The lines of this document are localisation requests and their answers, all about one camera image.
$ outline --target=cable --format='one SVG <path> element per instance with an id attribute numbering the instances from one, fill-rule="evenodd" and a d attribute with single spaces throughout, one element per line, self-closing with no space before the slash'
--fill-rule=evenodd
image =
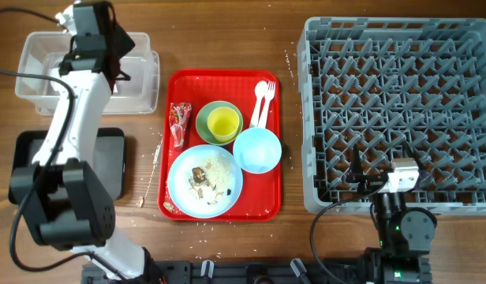
<path id="1" fill-rule="evenodd" d="M 346 283 L 345 281 L 342 281 L 340 278 L 338 278 L 336 275 L 334 275 L 329 269 L 327 269 L 327 267 L 325 266 L 325 264 L 323 264 L 322 260 L 320 259 L 319 255 L 316 253 L 315 241 L 313 239 L 313 237 L 315 235 L 315 225 L 318 222 L 318 220 L 320 219 L 320 217 L 322 217 L 322 215 L 325 212 L 327 212 L 328 210 L 332 209 L 333 207 L 336 207 L 336 206 L 341 205 L 341 204 L 345 204 L 347 202 L 352 202 L 352 201 L 357 201 L 357 200 L 361 200 L 361 199 L 364 199 L 364 198 L 368 198 L 371 195 L 377 193 L 380 189 L 377 189 L 377 190 L 375 190 L 375 191 L 373 191 L 371 193 L 368 193 L 368 194 L 366 194 L 364 196 L 355 196 L 355 197 L 349 198 L 347 200 L 341 200 L 341 201 L 338 201 L 336 203 L 333 203 L 333 204 L 325 207 L 324 209 L 322 209 L 322 211 L 320 211 L 319 214 L 317 214 L 316 217 L 313 219 L 312 227 L 311 227 L 311 229 L 309 231 L 309 244 L 312 247 L 313 256 L 315 257 L 316 262 L 319 263 L 320 268 L 324 272 L 326 272 L 329 276 L 331 276 L 334 280 L 336 280 L 337 282 L 339 282 L 341 284 L 348 284 L 348 283 Z"/>
<path id="2" fill-rule="evenodd" d="M 375 229 L 378 231 L 378 223 L 376 222 L 375 218 L 375 203 L 371 202 L 371 205 L 369 205 L 369 214 L 371 215 L 371 220 L 373 225 L 375 225 Z"/>
<path id="3" fill-rule="evenodd" d="M 22 8 L 14 8 L 14 7 L 8 7 L 8 8 L 0 9 L 0 13 L 7 13 L 7 12 L 26 13 L 26 14 L 29 14 L 29 15 L 32 15 L 32 16 L 42 18 L 42 19 L 47 20 L 47 21 L 54 22 L 55 24 L 58 24 L 62 28 L 66 29 L 66 27 L 63 26 L 62 24 L 60 24 L 57 19 L 55 19 L 53 17 L 49 17 L 49 16 L 44 15 L 42 13 L 32 11 L 30 9 L 22 9 Z"/>
<path id="4" fill-rule="evenodd" d="M 58 262 L 53 263 L 53 264 L 48 265 L 48 266 L 45 266 L 45 267 L 29 267 L 29 266 L 23 264 L 21 262 L 21 260 L 19 260 L 18 255 L 17 255 L 17 247 L 16 247 L 17 229 L 18 229 L 19 221 L 21 220 L 21 217 L 24 214 L 24 210 L 25 210 L 29 200 L 31 199 L 32 194 L 36 191 L 36 189 L 39 187 L 39 185 L 41 185 L 43 183 L 43 180 L 45 178 L 45 175 L 47 173 L 48 168 L 50 167 L 51 163 L 54 161 L 55 156 L 60 151 L 61 143 L 62 143 L 62 141 L 65 137 L 65 133 L 68 129 L 69 121 L 71 120 L 71 115 L 73 113 L 73 104 L 74 104 L 74 99 L 75 99 L 75 93 L 67 83 L 65 83 L 63 80 L 60 80 L 58 78 L 44 76 L 44 75 L 16 73 L 16 72 L 7 71 L 7 70 L 3 70 L 3 69 L 0 69 L 0 74 L 7 75 L 7 76 L 25 77 L 25 78 L 49 80 L 49 81 L 56 82 L 68 91 L 68 99 L 69 99 L 68 110 L 66 111 L 66 116 L 65 116 L 64 122 L 62 123 L 61 131 L 59 132 L 59 136 L 58 136 L 57 140 L 55 141 L 54 147 L 52 148 L 52 152 L 51 152 L 47 162 L 45 163 L 45 165 L 43 166 L 43 168 L 39 172 L 38 176 L 35 178 L 33 186 L 31 187 L 31 189 L 29 189 L 25 198 L 21 201 L 21 204 L 19 205 L 17 213 L 15 214 L 15 217 L 13 218 L 12 228 L 11 228 L 10 236 L 9 236 L 9 253 L 10 253 L 10 256 L 12 257 L 13 262 L 22 270 L 30 271 L 30 272 L 42 272 L 42 271 L 49 271 L 49 270 L 52 270 L 56 267 L 59 267 L 59 266 L 63 265 L 64 263 L 67 263 L 71 260 L 76 259 L 79 256 L 88 256 L 91 259 L 94 259 L 97 262 L 101 263 L 101 265 L 103 265 L 108 271 L 111 271 L 112 273 L 117 275 L 120 279 L 124 280 L 125 278 L 120 272 L 118 272 L 116 269 L 109 266 L 107 263 L 105 263 L 103 260 L 101 260 L 93 252 L 76 253 L 76 254 L 73 254 L 71 256 L 66 257 L 63 260 L 59 260 Z"/>

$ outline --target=light blue plate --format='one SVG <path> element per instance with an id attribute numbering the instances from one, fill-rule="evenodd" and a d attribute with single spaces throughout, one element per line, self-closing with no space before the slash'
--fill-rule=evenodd
<path id="1" fill-rule="evenodd" d="M 251 174 L 264 174 L 280 162 L 282 145 L 273 132 L 256 127 L 246 129 L 237 136 L 233 153 L 243 170 Z"/>
<path id="2" fill-rule="evenodd" d="M 208 205 L 206 201 L 197 200 L 189 192 L 189 177 L 192 177 L 194 167 L 201 165 L 207 158 L 216 156 L 232 166 L 228 188 L 231 194 L 224 195 L 217 204 Z M 243 173 L 226 149 L 213 145 L 198 145 L 187 149 L 174 160 L 167 176 L 167 186 L 171 200 L 182 212 L 199 219 L 214 218 L 226 213 L 236 203 L 243 187 Z"/>

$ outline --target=green bowl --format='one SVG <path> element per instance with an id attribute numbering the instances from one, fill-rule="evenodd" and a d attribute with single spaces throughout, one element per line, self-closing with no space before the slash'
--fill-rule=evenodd
<path id="1" fill-rule="evenodd" d="M 237 116 L 240 118 L 240 125 L 237 127 L 236 136 L 229 142 L 222 143 L 216 140 L 213 137 L 213 134 L 211 134 L 210 129 L 208 129 L 208 123 L 207 123 L 208 115 L 210 115 L 210 113 L 218 107 L 229 107 L 234 111 L 236 111 Z M 199 134 L 199 136 L 201 137 L 201 139 L 204 140 L 204 142 L 216 146 L 223 146 L 233 142 L 236 139 L 236 137 L 241 133 L 241 130 L 243 129 L 243 123 L 244 123 L 243 116 L 241 115 L 240 110 L 235 105 L 224 101 L 214 101 L 207 104 L 206 106 L 203 106 L 203 108 L 197 114 L 196 131 L 197 134 Z"/>

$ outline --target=clear plastic bin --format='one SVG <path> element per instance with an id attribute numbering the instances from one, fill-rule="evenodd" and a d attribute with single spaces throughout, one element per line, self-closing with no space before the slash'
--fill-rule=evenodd
<path id="1" fill-rule="evenodd" d="M 136 46 L 120 60 L 131 81 L 118 81 L 104 114 L 150 114 L 159 95 L 159 56 L 150 50 L 150 38 L 143 32 L 129 32 Z M 49 75 L 69 51 L 70 34 L 33 32 L 26 39 L 18 72 Z M 17 78 L 15 94 L 36 105 L 39 114 L 52 115 L 58 93 L 46 80 Z"/>

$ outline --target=white spoon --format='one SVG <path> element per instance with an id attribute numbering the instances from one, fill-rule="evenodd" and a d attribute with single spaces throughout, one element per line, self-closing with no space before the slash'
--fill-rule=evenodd
<path id="1" fill-rule="evenodd" d="M 257 101 L 256 101 L 256 106 L 253 108 L 252 118 L 250 118 L 249 128 L 257 127 L 257 125 L 259 124 L 260 104 L 262 103 L 262 98 L 267 93 L 266 81 L 262 80 L 261 82 L 257 83 L 255 92 L 256 92 Z"/>

